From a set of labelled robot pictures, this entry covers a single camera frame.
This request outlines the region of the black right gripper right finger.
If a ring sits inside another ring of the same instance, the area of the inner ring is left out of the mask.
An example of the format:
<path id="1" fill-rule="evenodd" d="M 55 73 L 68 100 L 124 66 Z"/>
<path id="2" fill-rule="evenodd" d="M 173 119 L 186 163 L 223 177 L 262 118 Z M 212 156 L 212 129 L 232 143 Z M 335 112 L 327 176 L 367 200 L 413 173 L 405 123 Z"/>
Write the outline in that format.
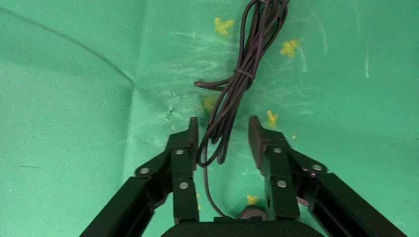
<path id="1" fill-rule="evenodd" d="M 297 221 L 299 202 L 331 237 L 401 237 L 403 232 L 336 174 L 294 150 L 281 132 L 249 120 L 249 144 L 265 178 L 269 220 Z"/>

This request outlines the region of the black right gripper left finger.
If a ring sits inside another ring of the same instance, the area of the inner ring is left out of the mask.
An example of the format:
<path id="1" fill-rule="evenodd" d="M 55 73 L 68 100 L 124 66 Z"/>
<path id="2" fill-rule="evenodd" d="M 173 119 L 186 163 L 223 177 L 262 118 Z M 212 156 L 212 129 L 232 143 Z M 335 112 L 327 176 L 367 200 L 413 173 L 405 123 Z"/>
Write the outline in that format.
<path id="1" fill-rule="evenodd" d="M 171 134 L 163 152 L 136 169 L 81 235 L 139 237 L 169 194 L 175 224 L 198 222 L 193 181 L 197 149 L 198 120 L 191 117 L 188 129 Z"/>

